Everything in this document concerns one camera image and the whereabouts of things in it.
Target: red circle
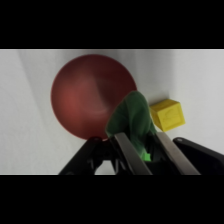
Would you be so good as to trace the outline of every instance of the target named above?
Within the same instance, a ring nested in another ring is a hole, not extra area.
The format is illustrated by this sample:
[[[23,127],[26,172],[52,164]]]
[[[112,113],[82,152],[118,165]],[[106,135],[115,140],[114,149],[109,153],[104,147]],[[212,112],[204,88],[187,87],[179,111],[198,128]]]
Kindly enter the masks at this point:
[[[128,70],[112,58],[85,55],[67,63],[57,74],[51,92],[54,113],[73,135],[107,138],[106,124],[114,109],[137,90]]]

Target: red disc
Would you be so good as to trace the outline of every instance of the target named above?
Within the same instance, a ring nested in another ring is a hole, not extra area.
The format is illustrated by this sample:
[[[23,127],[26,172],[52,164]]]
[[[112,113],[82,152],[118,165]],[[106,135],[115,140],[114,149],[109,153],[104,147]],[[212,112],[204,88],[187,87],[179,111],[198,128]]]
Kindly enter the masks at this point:
[[[75,136],[107,138],[105,127],[114,109],[136,84],[128,70],[112,58],[85,55],[66,64],[52,87],[54,113]]]

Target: white background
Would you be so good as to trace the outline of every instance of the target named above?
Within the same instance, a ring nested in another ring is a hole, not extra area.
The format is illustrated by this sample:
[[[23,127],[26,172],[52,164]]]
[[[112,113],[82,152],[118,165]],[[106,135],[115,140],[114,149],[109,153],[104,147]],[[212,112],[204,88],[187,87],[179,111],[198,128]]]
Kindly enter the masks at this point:
[[[91,53],[121,62],[150,105],[182,104],[186,124],[170,138],[224,154],[224,50],[0,50],[0,174],[57,174],[81,147],[56,120],[50,91],[65,63]]]

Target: yellow block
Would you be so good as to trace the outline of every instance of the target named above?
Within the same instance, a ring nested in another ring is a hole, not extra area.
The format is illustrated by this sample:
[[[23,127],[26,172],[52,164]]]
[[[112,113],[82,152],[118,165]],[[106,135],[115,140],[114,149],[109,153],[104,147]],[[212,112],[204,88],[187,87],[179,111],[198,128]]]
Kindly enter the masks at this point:
[[[150,112],[154,124],[164,132],[185,124],[181,105],[174,100],[165,100],[153,105]]]

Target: green object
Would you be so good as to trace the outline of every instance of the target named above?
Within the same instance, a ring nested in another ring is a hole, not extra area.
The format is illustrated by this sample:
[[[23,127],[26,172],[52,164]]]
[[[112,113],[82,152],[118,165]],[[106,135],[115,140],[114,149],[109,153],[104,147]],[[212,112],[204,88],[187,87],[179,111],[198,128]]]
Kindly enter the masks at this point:
[[[156,133],[147,101],[138,91],[131,92],[124,98],[115,109],[106,127],[109,138],[124,132],[144,161],[151,161],[150,154],[145,149],[146,136],[149,131]]]

